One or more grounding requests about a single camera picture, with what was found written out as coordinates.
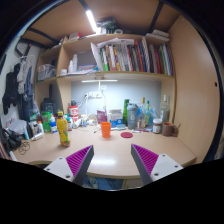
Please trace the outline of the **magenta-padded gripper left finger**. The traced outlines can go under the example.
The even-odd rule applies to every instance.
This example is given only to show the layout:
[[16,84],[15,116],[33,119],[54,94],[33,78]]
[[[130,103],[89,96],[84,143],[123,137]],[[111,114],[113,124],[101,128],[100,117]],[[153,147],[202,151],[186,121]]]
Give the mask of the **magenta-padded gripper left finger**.
[[93,156],[94,147],[90,145],[68,157],[58,157],[45,171],[82,186]]

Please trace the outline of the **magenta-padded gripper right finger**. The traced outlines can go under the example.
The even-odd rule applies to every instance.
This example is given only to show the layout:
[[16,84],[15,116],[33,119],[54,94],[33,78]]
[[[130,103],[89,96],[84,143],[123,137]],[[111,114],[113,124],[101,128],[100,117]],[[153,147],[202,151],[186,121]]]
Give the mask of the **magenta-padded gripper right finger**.
[[136,144],[131,145],[131,155],[143,185],[148,185],[182,169],[182,166],[167,154],[158,155]]

